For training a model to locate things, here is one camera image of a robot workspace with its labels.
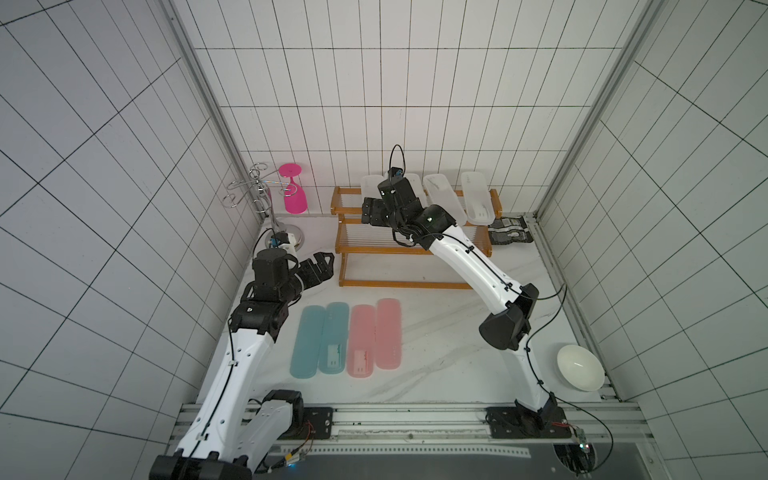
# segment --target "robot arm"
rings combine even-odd
[[[529,432],[543,430],[553,420],[557,401],[540,388],[533,370],[538,368],[535,355],[529,352],[529,362],[525,352],[531,331],[529,319],[538,298],[536,287],[523,286],[501,271],[472,244],[442,207],[422,208],[410,182],[402,176],[402,169],[390,169],[389,178],[378,187],[382,198],[364,200],[362,222],[390,227],[412,241],[412,245],[398,243],[407,247],[418,244],[429,250],[450,265],[483,299],[490,314],[479,327],[480,335],[502,351],[511,380],[519,388],[515,404],[520,421]]]
[[[280,436],[303,429],[301,393],[290,390],[273,390],[256,418],[245,428],[242,421],[253,377],[274,347],[289,306],[333,275],[331,253],[314,257],[316,263],[299,262],[282,248],[270,248],[253,259],[255,280],[232,313],[227,349],[210,390],[177,451],[155,459],[150,480],[250,480]]]

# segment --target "white plastic tray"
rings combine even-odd
[[[424,187],[429,194],[429,201],[445,208],[456,224],[461,226],[467,223],[467,213],[458,201],[456,192],[443,174],[431,174],[424,176]]]
[[[419,176],[419,174],[405,174],[403,175],[403,177],[405,177],[407,181],[411,182],[411,188],[413,189],[413,193],[416,194],[416,197],[422,203],[422,207],[426,207],[427,205],[429,205],[429,202],[427,201],[427,194],[424,193],[424,187],[422,186],[422,179]]]
[[[467,207],[467,218],[474,225],[490,225],[496,218],[491,203],[491,193],[488,184],[480,172],[464,172],[462,174],[462,190],[464,205]]]
[[[366,175],[360,181],[360,193],[363,198],[378,198],[381,200],[381,193],[379,193],[379,184],[384,181],[383,175]]]

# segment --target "metal frame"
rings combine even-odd
[[[205,102],[206,108],[211,113],[212,123],[214,124],[215,128],[218,130],[219,135],[221,136],[226,146],[226,149],[229,151],[230,162],[233,164],[233,166],[235,166],[235,170],[240,176],[240,181],[245,182],[250,180],[250,176],[248,173],[248,166],[246,162],[243,160],[243,158],[240,156],[240,151],[237,150],[237,146],[235,145],[232,132],[227,126],[227,123],[221,114],[221,110],[219,109],[215,101],[213,90],[211,89],[210,84],[208,83],[208,79],[203,73],[203,69],[200,66],[200,62],[197,60],[197,54],[195,53],[194,48],[192,47],[192,42],[190,41],[189,36],[187,35],[187,31],[184,29],[184,26],[182,25],[181,20],[179,19],[179,13],[178,13],[178,10],[176,9],[176,5],[173,3],[173,0],[155,0],[155,2],[162,9],[165,15],[166,21],[170,25],[171,31],[174,33],[176,42],[178,43],[181,49],[181,56],[186,61],[187,66],[189,66],[191,70],[192,80],[194,81],[195,85],[197,86],[197,89],[200,91],[200,93],[203,96],[203,102]],[[253,198],[253,195],[250,189],[246,190],[244,196],[248,196],[248,198],[251,200],[248,203],[250,205],[253,205],[253,202],[256,199]],[[257,218],[263,222],[264,220],[263,213],[257,212],[255,209],[254,209],[254,212],[256,212]]]
[[[650,428],[645,422],[640,407],[632,402],[578,403],[600,417],[611,429],[616,443],[653,443]],[[491,430],[485,421],[485,408],[507,406],[491,403],[340,403],[323,405],[333,408],[331,438],[316,440],[318,447],[367,448],[386,445],[424,446],[448,445],[460,447],[472,445],[530,445],[531,443],[563,443],[562,439],[492,439]],[[603,427],[591,418],[569,405],[562,405],[569,422],[584,429],[591,442],[606,443],[609,437]],[[259,406],[251,403],[246,407],[242,425],[255,418]],[[175,450],[180,438],[198,417],[200,405],[185,404],[170,437],[169,452]],[[274,449],[295,447],[300,440],[279,440]],[[452,454],[450,450],[435,453]]]
[[[536,217],[541,218],[544,212],[549,208],[554,199],[555,192],[557,192],[558,188],[562,185],[565,176],[576,162],[576,158],[578,158],[584,145],[586,145],[590,134],[598,125],[600,117],[611,102],[619,85],[621,85],[621,81],[624,80],[624,76],[632,65],[635,55],[637,55],[645,38],[648,36],[648,32],[654,26],[661,10],[666,4],[667,0],[647,0],[643,12],[632,29],[632,32],[629,34],[629,37],[627,37],[624,47],[621,49],[619,58],[611,69],[611,73],[601,87],[600,93],[598,93],[598,96],[595,98],[595,101],[589,110],[589,114],[579,127],[576,137],[573,142],[571,142],[571,146],[568,148],[565,159],[554,177],[554,181],[550,184],[547,193],[544,195],[544,200],[541,201],[538,210],[534,212]]]

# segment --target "mounting plate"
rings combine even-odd
[[[309,433],[306,422],[312,424],[315,429],[315,440],[327,440],[331,438],[331,426],[333,426],[333,408],[331,407],[304,407],[304,425],[296,435],[281,436],[280,440],[304,440]]]
[[[491,438],[493,439],[529,439],[517,424],[516,411],[514,406],[509,407],[487,407],[488,426],[491,427]],[[560,407],[556,408],[555,418],[565,419],[565,412]],[[556,427],[550,425],[541,431],[540,439],[569,439],[572,437],[571,430],[565,427]]]

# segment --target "white bowl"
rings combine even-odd
[[[605,372],[600,360],[578,345],[566,345],[558,352],[558,368],[577,389],[594,392],[603,386]]]

